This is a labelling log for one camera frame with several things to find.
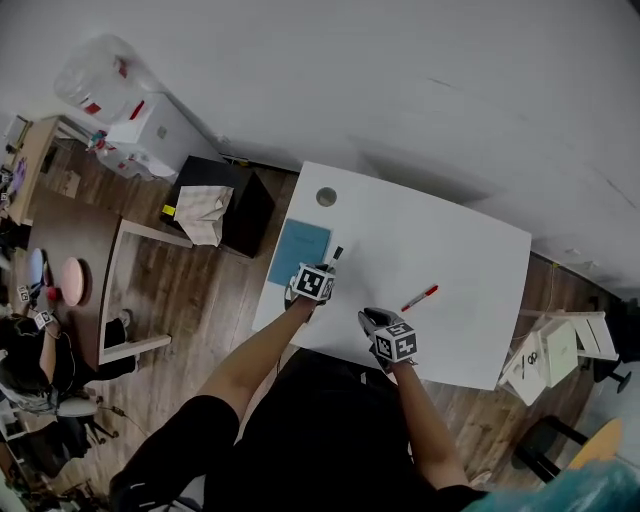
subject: stool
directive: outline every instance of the stool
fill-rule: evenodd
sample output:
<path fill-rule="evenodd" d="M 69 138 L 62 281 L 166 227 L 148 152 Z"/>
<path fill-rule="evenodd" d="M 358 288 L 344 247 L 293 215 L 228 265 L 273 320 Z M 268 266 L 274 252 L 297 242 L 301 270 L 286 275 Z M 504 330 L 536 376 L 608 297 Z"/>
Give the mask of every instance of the stool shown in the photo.
<path fill-rule="evenodd" d="M 545 483 L 560 473 L 560 468 L 545 454 L 563 434 L 583 448 L 569 464 L 569 469 L 579 469 L 590 460 L 610 460 L 615 457 L 622 439 L 622 422 L 614 419 L 602 427 L 591 439 L 566 425 L 555 416 L 546 416 L 531 427 L 518 442 L 511 459 L 516 469 L 528 467 Z"/>

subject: red marker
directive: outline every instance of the red marker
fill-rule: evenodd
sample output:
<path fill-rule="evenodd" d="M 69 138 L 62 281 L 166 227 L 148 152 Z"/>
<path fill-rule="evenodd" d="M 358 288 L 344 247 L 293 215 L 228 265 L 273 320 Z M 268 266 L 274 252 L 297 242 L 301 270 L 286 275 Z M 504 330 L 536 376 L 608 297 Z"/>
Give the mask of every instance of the red marker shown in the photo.
<path fill-rule="evenodd" d="M 429 295 L 433 295 L 434 293 L 436 293 L 438 291 L 438 285 L 433 285 L 431 288 L 429 288 L 426 292 L 421 293 L 420 295 L 418 295 L 415 299 L 410 300 L 406 306 L 404 306 L 401 311 L 404 313 L 407 309 L 415 306 L 418 302 L 420 302 L 422 299 L 424 299 L 425 297 L 428 297 Z"/>

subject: black and white marker cube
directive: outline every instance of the black and white marker cube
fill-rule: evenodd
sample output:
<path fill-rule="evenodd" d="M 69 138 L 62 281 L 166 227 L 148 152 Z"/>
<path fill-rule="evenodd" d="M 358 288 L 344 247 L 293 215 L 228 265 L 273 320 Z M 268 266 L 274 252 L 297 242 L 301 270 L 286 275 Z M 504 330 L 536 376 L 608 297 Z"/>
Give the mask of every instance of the black and white marker cube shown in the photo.
<path fill-rule="evenodd" d="M 45 325 L 53 322 L 53 318 L 51 318 L 51 315 L 46 311 L 38 313 L 34 320 L 36 321 L 36 326 L 39 330 L 42 330 Z"/>
<path fill-rule="evenodd" d="M 371 341 L 376 354 L 393 363 L 409 359 L 418 352 L 416 332 L 405 322 L 374 331 Z"/>
<path fill-rule="evenodd" d="M 25 303 L 29 302 L 29 289 L 26 286 L 18 286 L 18 296 L 20 297 L 20 302 Z"/>
<path fill-rule="evenodd" d="M 329 272 L 318 270 L 311 265 L 300 265 L 293 283 L 293 291 L 311 299 L 322 301 L 329 298 L 335 276 Z"/>

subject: table leg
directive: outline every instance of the table leg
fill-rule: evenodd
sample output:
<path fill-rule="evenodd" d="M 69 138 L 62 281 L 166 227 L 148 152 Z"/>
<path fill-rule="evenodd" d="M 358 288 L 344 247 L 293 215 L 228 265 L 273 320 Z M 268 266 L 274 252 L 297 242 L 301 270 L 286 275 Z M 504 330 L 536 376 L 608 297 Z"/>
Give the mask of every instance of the table leg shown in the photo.
<path fill-rule="evenodd" d="M 143 226 L 142 224 L 136 224 L 129 220 L 122 219 L 120 224 L 120 230 L 126 233 L 132 233 L 134 235 L 144 236 L 145 238 L 151 238 L 160 242 L 167 242 L 173 245 L 179 245 L 180 247 L 186 247 L 190 249 L 193 247 L 193 243 L 188 238 L 182 238 L 175 235 L 170 235 L 164 231 L 158 231 L 157 229 Z"/>
<path fill-rule="evenodd" d="M 168 334 L 162 336 L 156 336 L 155 338 L 149 338 L 146 340 L 134 341 L 129 343 L 121 343 L 114 347 L 106 348 L 100 354 L 100 364 L 111 363 L 118 359 L 124 359 L 125 357 L 135 356 L 141 352 L 147 350 L 153 350 L 158 347 L 163 347 L 171 343 L 171 336 Z"/>
<path fill-rule="evenodd" d="M 581 434 L 577 430 L 572 429 L 569 425 L 562 423 L 555 416 L 546 416 L 544 418 L 544 421 L 549 426 L 555 428 L 558 432 L 560 432 L 561 434 L 564 434 L 569 439 L 572 439 L 573 441 L 575 441 L 580 445 L 586 444 L 586 442 L 589 440 L 587 436 L 585 436 L 584 434 Z"/>

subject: blue notebook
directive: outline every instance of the blue notebook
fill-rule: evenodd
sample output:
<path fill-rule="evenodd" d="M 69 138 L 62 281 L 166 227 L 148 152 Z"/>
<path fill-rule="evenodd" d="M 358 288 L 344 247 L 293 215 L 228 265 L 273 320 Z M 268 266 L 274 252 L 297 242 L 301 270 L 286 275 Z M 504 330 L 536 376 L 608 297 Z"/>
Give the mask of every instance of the blue notebook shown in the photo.
<path fill-rule="evenodd" d="M 298 272 L 300 263 L 322 263 L 330 235 L 328 229 L 287 219 L 267 280 L 287 286 L 291 277 Z"/>

